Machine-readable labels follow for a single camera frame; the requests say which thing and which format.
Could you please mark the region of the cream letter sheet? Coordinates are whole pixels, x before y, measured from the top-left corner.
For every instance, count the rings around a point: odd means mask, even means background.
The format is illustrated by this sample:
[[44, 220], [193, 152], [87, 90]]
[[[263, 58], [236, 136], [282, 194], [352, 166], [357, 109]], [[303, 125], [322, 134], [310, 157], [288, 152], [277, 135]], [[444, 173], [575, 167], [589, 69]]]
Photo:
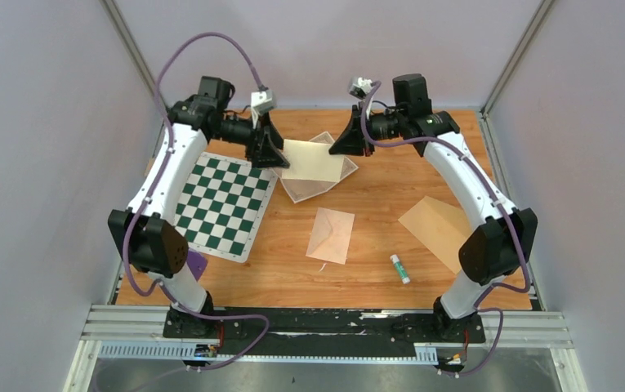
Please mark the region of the cream letter sheet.
[[282, 170], [285, 180], [319, 180], [337, 182], [341, 179], [344, 157], [329, 153], [331, 145], [302, 140], [283, 142], [283, 155], [289, 167]]

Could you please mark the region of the tan kraft envelope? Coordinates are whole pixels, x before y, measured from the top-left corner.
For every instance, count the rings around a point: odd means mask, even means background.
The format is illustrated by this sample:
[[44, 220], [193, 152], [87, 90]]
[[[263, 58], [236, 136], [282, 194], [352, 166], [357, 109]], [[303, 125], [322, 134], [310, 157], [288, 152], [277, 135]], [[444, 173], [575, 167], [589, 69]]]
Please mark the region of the tan kraft envelope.
[[426, 196], [405, 212], [399, 223], [451, 272], [462, 270], [458, 253], [473, 229], [461, 208]]

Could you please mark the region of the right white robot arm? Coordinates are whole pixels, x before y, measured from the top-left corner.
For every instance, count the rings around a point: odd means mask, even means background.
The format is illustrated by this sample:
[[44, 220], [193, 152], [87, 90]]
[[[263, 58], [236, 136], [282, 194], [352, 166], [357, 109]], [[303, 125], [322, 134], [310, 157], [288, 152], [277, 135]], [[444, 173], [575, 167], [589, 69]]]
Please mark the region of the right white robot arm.
[[458, 251], [461, 270], [450, 289], [434, 304], [433, 332], [443, 341], [462, 334], [465, 321], [504, 278], [522, 271], [523, 287], [530, 288], [527, 264], [533, 248], [538, 218], [530, 208], [517, 207], [488, 178], [472, 156], [453, 117], [435, 111], [426, 79], [419, 73], [393, 78], [394, 104], [381, 113], [372, 111], [379, 81], [353, 77], [348, 86], [359, 100], [350, 120], [329, 148], [331, 155], [370, 156], [377, 147], [411, 145], [443, 177], [472, 228]]

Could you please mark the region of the pink paper envelope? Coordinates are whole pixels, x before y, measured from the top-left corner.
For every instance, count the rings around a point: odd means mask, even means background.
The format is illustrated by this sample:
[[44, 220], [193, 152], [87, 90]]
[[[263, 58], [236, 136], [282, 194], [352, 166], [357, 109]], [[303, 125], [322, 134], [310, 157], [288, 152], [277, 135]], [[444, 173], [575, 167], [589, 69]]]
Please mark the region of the pink paper envelope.
[[310, 233], [306, 256], [344, 265], [347, 260], [355, 215], [318, 208]]

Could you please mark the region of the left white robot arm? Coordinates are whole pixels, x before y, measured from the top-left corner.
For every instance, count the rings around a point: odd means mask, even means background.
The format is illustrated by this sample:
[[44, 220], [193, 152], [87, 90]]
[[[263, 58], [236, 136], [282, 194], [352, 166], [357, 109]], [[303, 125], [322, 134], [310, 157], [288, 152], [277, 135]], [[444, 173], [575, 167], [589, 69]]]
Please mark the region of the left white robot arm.
[[283, 138], [270, 118], [275, 94], [259, 87], [251, 94], [250, 117], [228, 114], [234, 85], [221, 78], [201, 78], [196, 94], [167, 109], [163, 142], [149, 175], [123, 210], [108, 218], [109, 231], [127, 273], [148, 274], [196, 337], [216, 326], [212, 299], [188, 261], [196, 252], [173, 224], [177, 202], [194, 165], [211, 140], [242, 145], [255, 168], [289, 167]]

